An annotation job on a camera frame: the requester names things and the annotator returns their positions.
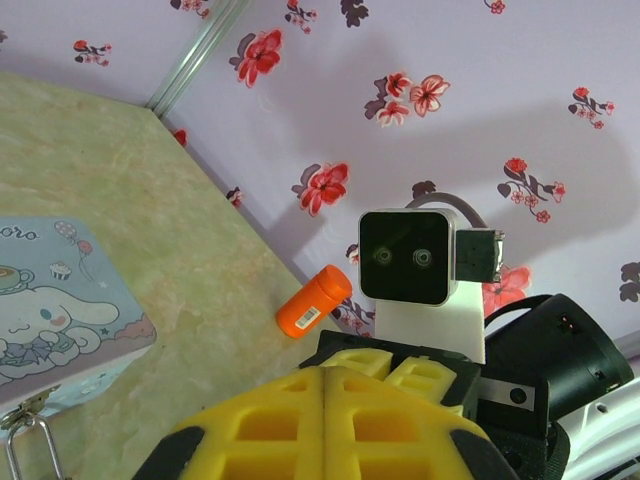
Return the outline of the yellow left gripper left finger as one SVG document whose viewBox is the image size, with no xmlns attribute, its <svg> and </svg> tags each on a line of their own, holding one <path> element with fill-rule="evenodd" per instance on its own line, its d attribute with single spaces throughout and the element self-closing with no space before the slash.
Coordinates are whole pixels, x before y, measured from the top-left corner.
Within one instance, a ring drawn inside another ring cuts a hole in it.
<svg viewBox="0 0 640 480">
<path fill-rule="evenodd" d="M 321 479 L 326 371 L 297 370 L 176 424 L 135 479 Z"/>
</svg>

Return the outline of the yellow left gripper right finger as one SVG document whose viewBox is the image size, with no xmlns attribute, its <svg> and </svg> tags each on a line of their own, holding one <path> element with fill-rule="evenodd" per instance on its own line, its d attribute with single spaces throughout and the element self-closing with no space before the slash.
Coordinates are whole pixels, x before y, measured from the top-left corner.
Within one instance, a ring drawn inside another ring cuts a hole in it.
<svg viewBox="0 0 640 480">
<path fill-rule="evenodd" d="M 474 422 L 345 367 L 325 369 L 326 479 L 516 479 Z"/>
</svg>

